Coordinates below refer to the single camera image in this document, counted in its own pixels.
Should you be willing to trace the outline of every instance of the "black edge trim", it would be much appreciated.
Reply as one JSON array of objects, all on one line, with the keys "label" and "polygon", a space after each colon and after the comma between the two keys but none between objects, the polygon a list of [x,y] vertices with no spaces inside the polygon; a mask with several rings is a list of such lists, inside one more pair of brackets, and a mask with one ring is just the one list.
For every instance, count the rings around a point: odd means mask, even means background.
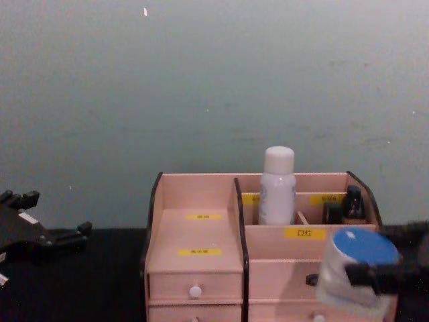
[{"label": "black edge trim", "polygon": [[371,200],[371,203],[373,204],[375,216],[377,218],[378,224],[381,227],[383,225],[383,221],[381,220],[380,212],[378,210],[377,201],[375,201],[375,197],[371,189],[361,180],[359,179],[356,174],[354,174],[351,171],[347,171],[347,174],[349,174],[353,179],[355,179],[363,188],[367,191],[369,200]]},{"label": "black edge trim", "polygon": [[140,295],[143,301],[143,308],[141,312],[141,318],[143,322],[146,322],[146,294],[145,294],[145,263],[146,254],[149,249],[150,238],[152,235],[152,222],[154,220],[154,207],[155,207],[155,194],[162,177],[162,172],[158,173],[154,185],[152,186],[152,192],[150,194],[149,202],[149,213],[147,214],[147,225],[146,225],[146,236],[143,243],[143,251],[140,258]]},{"label": "black edge trim", "polygon": [[243,250],[243,309],[241,311],[241,322],[249,319],[249,252],[247,251],[246,233],[244,228],[243,200],[238,178],[234,178],[235,190],[237,191],[237,202],[239,204],[239,229],[241,249]]}]

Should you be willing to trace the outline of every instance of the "white bottle cap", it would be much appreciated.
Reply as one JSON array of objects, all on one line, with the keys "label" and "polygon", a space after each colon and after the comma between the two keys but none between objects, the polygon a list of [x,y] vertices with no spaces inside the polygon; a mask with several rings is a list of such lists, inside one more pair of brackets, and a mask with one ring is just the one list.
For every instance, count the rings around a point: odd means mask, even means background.
[{"label": "white bottle cap", "polygon": [[265,151],[264,172],[291,174],[294,172],[295,152],[285,146],[272,146]]}]

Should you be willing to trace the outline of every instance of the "blue lid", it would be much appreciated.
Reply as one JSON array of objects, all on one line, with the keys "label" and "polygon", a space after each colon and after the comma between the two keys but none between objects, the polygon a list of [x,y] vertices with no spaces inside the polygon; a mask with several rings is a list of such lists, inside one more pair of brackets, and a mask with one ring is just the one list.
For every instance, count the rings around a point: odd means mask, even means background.
[{"label": "blue lid", "polygon": [[369,265],[394,264],[400,258],[391,241],[366,229],[344,228],[335,233],[333,240],[343,254]]}]

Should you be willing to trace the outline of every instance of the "wall stain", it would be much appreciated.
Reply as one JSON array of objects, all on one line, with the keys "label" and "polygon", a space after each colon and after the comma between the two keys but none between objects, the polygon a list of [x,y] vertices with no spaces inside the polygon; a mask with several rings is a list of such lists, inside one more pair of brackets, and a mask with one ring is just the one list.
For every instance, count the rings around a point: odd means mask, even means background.
[{"label": "wall stain", "polygon": [[65,134],[62,136],[62,138],[67,140],[67,139],[77,138],[77,137],[79,137],[79,136],[83,136],[83,135],[84,135],[84,133],[80,133],[80,132],[77,132],[77,131],[73,131],[73,132],[65,133]]},{"label": "wall stain", "polygon": [[304,131],[310,131],[312,126],[311,125],[306,125],[306,124],[297,124],[294,122],[285,122],[283,123],[283,127],[284,128],[288,128],[288,129],[298,129],[298,130],[304,130]]},{"label": "wall stain", "polygon": [[202,136],[204,134],[203,131],[200,131],[199,129],[196,129],[195,131],[192,131],[190,135],[192,136]]},{"label": "wall stain", "polygon": [[247,130],[244,126],[236,126],[231,129],[232,134],[243,134],[246,133]]},{"label": "wall stain", "polygon": [[346,60],[331,60],[330,62],[328,62],[328,66],[332,69],[336,69],[336,67],[342,67],[347,63],[348,61]]},{"label": "wall stain", "polygon": [[429,111],[422,111],[422,110],[415,110],[416,112],[416,116],[422,116],[422,117],[427,117],[429,118]]},{"label": "wall stain", "polygon": [[98,113],[95,113],[92,109],[88,109],[88,114],[91,116],[91,118],[95,119],[99,123],[102,123],[102,119]]},{"label": "wall stain", "polygon": [[350,128],[351,129],[366,129],[367,126],[365,124],[359,123],[358,121],[350,121]]},{"label": "wall stain", "polygon": [[358,145],[372,148],[384,148],[390,145],[390,143],[391,138],[388,138],[387,136],[374,136],[371,138],[364,139]]},{"label": "wall stain", "polygon": [[266,140],[265,138],[253,138],[253,137],[232,139],[233,142],[239,142],[243,144],[256,144],[256,143],[264,142],[265,140]]},{"label": "wall stain", "polygon": [[328,135],[327,133],[318,133],[313,135],[313,140],[323,140],[329,138],[331,135]]},{"label": "wall stain", "polygon": [[223,103],[223,108],[229,111],[233,107],[233,104],[230,102]]}]

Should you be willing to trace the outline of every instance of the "drawer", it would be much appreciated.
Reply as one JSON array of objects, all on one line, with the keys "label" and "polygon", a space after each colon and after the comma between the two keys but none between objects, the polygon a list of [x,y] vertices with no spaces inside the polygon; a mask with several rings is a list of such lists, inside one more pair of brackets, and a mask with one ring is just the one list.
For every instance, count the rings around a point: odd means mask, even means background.
[{"label": "drawer", "polygon": [[[153,300],[242,299],[242,284],[240,273],[150,274],[149,297]],[[193,286],[201,289],[199,297],[190,296]]]},{"label": "drawer", "polygon": [[240,322],[240,305],[150,307],[149,322]]},{"label": "drawer", "polygon": [[317,274],[317,260],[251,261],[250,299],[315,299],[315,287],[306,284],[306,276]]},{"label": "drawer", "polygon": [[382,322],[345,313],[314,301],[313,303],[263,303],[249,305],[249,322]]}]

